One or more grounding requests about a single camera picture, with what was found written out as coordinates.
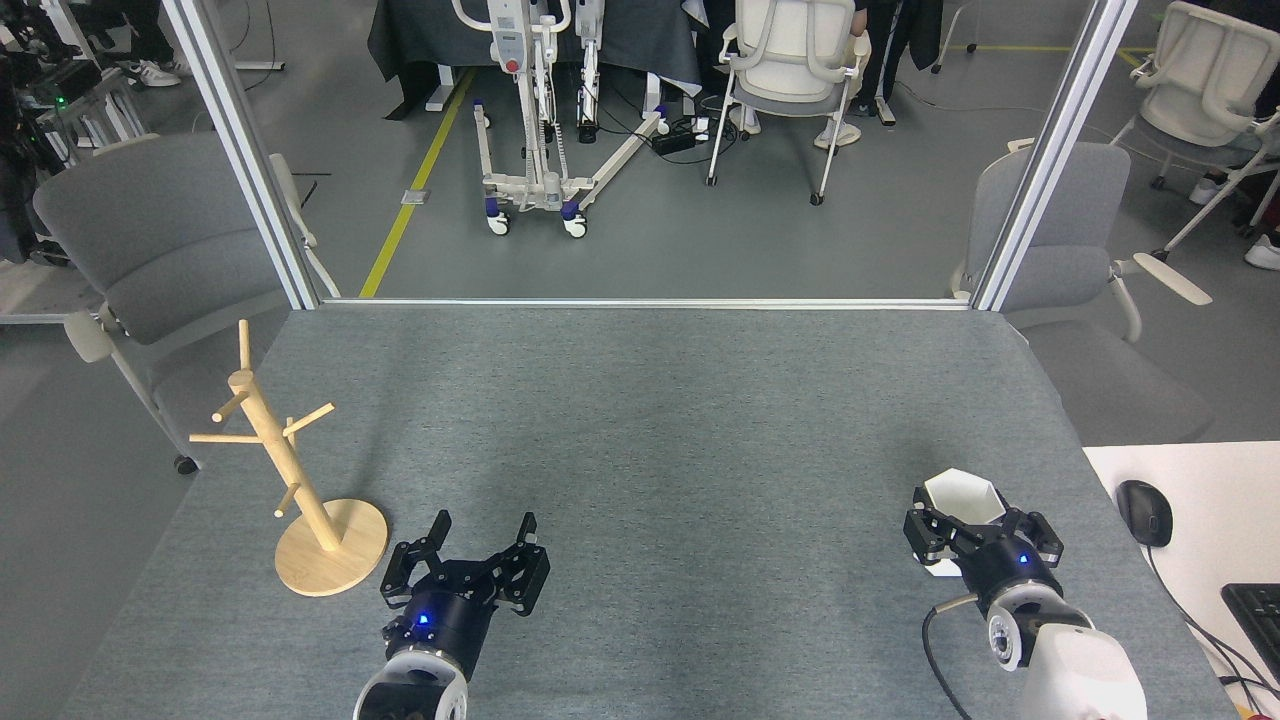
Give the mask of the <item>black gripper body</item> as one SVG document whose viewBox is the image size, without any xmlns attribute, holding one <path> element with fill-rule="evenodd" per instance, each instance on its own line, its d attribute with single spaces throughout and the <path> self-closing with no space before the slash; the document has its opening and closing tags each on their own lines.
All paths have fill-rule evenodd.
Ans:
<svg viewBox="0 0 1280 720">
<path fill-rule="evenodd" d="M 403 612 L 383 629 L 387 659 L 404 650 L 439 650 L 470 682 L 497 610 L 490 570 L 481 561 L 449 560 L 445 578 L 424 575 Z"/>
<path fill-rule="evenodd" d="M 1000 530 L 982 530 L 975 552 L 975 569 L 960 569 L 966 588 L 977 596 L 982 615 L 988 615 L 995 601 L 1010 588 L 1034 582 L 1048 587 L 1056 596 L 1062 587 L 1038 553 L 1025 542 Z"/>
</svg>

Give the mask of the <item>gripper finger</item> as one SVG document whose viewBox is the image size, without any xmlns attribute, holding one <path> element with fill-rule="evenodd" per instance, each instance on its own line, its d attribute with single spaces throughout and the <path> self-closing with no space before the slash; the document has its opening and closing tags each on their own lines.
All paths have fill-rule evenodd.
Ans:
<svg viewBox="0 0 1280 720">
<path fill-rule="evenodd" d="M 982 544 L 977 532 L 986 528 L 986 487 L 918 486 L 913 501 L 904 534 L 916 560 L 927 568 L 948 562 L 975 569 Z"/>
<path fill-rule="evenodd" d="M 1006 536 L 1029 544 L 1047 566 L 1059 565 L 1064 543 L 1042 512 L 1007 509 L 1001 528 Z"/>
<path fill-rule="evenodd" d="M 532 612 L 550 571 L 550 560 L 538 543 L 536 529 L 535 514 L 525 512 L 516 542 L 492 559 L 494 600 L 509 603 L 520 616 Z"/>
<path fill-rule="evenodd" d="M 410 579 L 419 564 L 425 562 L 429 574 L 438 574 L 443 569 L 443 561 L 438 552 L 451 527 L 449 511 L 440 510 L 425 537 L 396 544 L 381 579 L 381 597 L 388 609 L 402 609 L 411 601 L 413 592 Z"/>
</svg>

